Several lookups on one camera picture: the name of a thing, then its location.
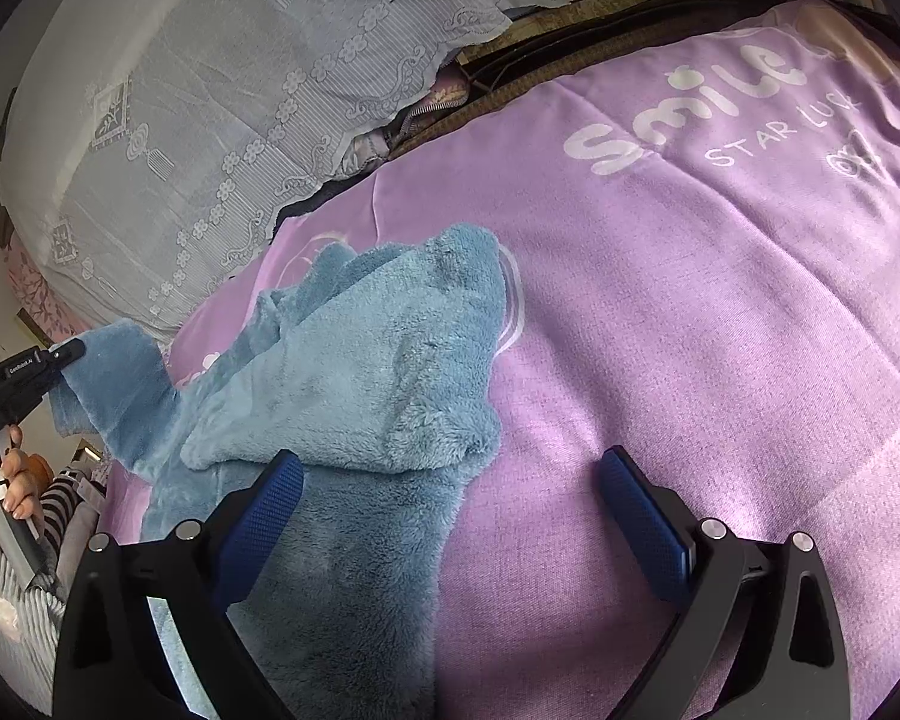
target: textured rubber pad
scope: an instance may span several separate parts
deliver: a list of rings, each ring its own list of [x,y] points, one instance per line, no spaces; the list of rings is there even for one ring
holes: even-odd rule
[[[612,449],[598,464],[600,493],[634,551],[653,594],[683,608],[690,600],[690,556],[643,483]]]
[[[274,462],[278,466],[261,485],[218,552],[213,601],[221,611],[250,595],[303,493],[303,466],[298,457],[284,451]]]

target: floral pattern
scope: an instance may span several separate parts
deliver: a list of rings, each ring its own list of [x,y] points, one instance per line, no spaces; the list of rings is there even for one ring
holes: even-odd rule
[[[232,178],[228,178],[226,181],[223,181],[221,185],[217,189],[217,199],[221,202],[226,202],[230,199],[230,195],[233,194],[233,191],[237,188],[237,185],[233,182]]]
[[[333,55],[329,55],[326,53],[322,57],[319,57],[316,61],[314,61],[314,69],[310,71],[310,76],[314,81],[324,81],[326,80],[328,74],[333,71],[333,69],[337,66],[337,60],[333,59]]]
[[[389,15],[389,10],[386,9],[386,3],[377,2],[373,7],[369,7],[364,11],[364,15],[357,22],[357,26],[360,26],[360,29],[365,32],[370,32],[387,15]]]
[[[244,162],[246,162],[247,165],[252,165],[257,161],[257,157],[264,152],[264,148],[266,148],[266,146],[259,138],[247,143],[247,148],[244,149]]]
[[[63,343],[90,329],[56,296],[16,233],[4,250],[4,262],[15,298],[51,341]]]
[[[300,68],[291,70],[287,74],[287,80],[283,82],[283,91],[288,95],[293,95],[307,79],[307,74]]]
[[[226,156],[223,157],[223,165],[221,166],[221,168],[223,169],[223,172],[225,172],[227,175],[230,175],[233,172],[234,167],[237,167],[237,165],[239,164],[240,154],[238,154],[236,151],[231,151],[231,153],[226,154]]]
[[[70,229],[70,223],[66,218],[53,230],[50,230],[53,237],[53,261],[58,265],[66,265],[80,256],[80,250],[74,243],[73,230]]]
[[[130,142],[127,143],[127,159],[133,162],[141,154],[146,154],[146,139],[149,138],[149,126],[146,122],[139,124],[130,133]]]
[[[343,41],[343,48],[338,56],[344,62],[352,62],[356,55],[367,47],[367,38],[358,32],[353,37],[348,37]]]
[[[127,133],[129,100],[130,79],[107,87],[94,95],[94,112],[101,119],[94,131],[93,140],[90,141],[91,151],[109,146]]]
[[[300,106],[296,100],[293,98],[286,98],[283,103],[280,103],[276,108],[276,119],[281,124],[286,124],[290,120],[290,117],[298,111],[298,108],[300,108]]]

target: lace fabric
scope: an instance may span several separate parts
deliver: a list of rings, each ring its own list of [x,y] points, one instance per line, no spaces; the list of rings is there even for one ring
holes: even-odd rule
[[[75,313],[168,341],[503,7],[565,1],[65,0],[11,113],[4,204]]]

